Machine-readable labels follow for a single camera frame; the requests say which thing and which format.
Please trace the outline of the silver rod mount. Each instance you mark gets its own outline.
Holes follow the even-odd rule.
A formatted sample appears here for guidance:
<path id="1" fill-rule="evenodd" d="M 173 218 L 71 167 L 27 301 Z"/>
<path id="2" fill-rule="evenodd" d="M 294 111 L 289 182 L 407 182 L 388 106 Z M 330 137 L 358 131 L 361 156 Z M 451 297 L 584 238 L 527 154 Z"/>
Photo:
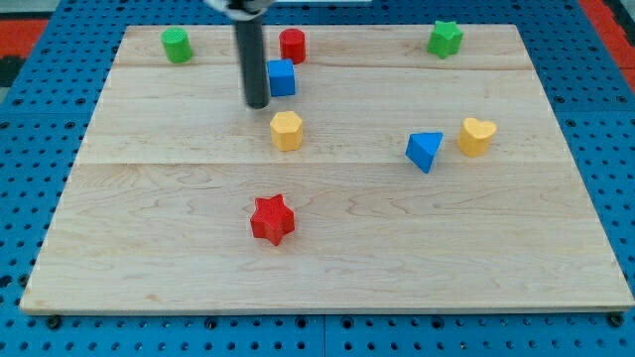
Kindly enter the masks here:
<path id="1" fill-rule="evenodd" d="M 203 2 L 231 20 L 253 20 L 263 15 L 274 0 L 203 0 Z"/>

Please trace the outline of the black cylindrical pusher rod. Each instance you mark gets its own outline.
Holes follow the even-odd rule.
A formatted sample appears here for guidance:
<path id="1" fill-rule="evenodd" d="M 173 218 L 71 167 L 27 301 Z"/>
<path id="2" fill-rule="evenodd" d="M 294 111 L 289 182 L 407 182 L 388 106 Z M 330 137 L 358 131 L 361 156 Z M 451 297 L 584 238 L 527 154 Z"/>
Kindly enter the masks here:
<path id="1" fill-rule="evenodd" d="M 245 103 L 252 109 L 265 108 L 270 93 L 262 17 L 236 21 L 234 31 Z"/>

